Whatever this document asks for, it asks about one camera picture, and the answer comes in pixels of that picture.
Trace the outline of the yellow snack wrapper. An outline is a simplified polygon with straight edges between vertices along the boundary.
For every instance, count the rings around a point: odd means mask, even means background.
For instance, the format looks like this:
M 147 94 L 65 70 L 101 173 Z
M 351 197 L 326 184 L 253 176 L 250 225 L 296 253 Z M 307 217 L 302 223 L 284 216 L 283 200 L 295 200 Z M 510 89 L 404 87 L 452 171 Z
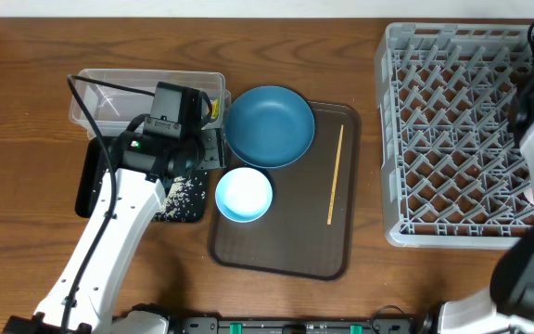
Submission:
M 213 121 L 217 120 L 220 117 L 220 105 L 221 105 L 221 100 L 219 98 L 211 100 L 210 118 Z

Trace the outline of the rice pile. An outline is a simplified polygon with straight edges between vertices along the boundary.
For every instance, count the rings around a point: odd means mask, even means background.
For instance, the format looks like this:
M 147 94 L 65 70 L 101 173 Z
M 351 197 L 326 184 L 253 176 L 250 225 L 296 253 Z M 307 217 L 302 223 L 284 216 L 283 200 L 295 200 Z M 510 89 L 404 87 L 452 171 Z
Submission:
M 205 173 L 175 178 L 153 220 L 164 223 L 198 222 L 206 207 L 207 183 L 208 176 Z

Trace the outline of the light blue bowl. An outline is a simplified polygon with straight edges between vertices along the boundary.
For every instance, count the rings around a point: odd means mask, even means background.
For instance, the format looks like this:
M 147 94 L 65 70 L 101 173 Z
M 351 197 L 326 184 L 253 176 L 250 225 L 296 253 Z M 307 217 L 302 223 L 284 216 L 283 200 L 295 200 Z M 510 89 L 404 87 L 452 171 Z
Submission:
M 259 170 L 238 167 L 218 182 L 215 202 L 219 212 L 236 223 L 250 223 L 261 218 L 273 201 L 273 187 Z

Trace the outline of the dark blue plate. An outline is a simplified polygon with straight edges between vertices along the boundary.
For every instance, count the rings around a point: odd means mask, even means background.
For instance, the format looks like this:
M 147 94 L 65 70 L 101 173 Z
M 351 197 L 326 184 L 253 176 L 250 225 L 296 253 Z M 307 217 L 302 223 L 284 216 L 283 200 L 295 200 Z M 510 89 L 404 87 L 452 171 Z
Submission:
M 277 85 L 255 87 L 240 95 L 224 126 L 233 153 L 264 169 L 281 168 L 300 159 L 310 148 L 315 132 L 308 101 Z

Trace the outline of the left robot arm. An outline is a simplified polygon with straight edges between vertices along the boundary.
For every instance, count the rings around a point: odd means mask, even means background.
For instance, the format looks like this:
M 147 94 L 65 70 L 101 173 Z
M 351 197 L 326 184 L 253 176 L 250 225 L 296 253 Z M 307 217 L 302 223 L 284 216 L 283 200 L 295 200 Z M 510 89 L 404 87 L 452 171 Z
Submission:
M 119 291 L 147 226 L 172 179 L 225 165 L 223 130 L 178 140 L 125 131 L 100 136 L 108 170 L 85 196 L 89 222 L 59 280 L 29 318 L 10 316 L 5 333 L 171 333 L 174 323 L 154 304 L 114 318 Z

